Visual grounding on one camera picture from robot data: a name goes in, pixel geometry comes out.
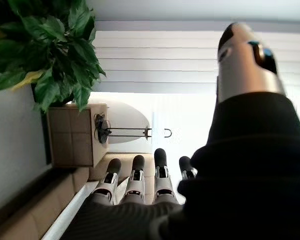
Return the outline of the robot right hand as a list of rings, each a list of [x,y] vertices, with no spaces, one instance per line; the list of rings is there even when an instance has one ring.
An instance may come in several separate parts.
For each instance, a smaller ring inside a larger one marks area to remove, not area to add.
[[[142,202],[138,156],[122,202],[110,203],[120,162],[84,201],[64,240],[300,240],[300,120],[273,52],[245,24],[223,32],[207,143],[182,157],[178,201],[166,154],[154,153],[155,190]]]

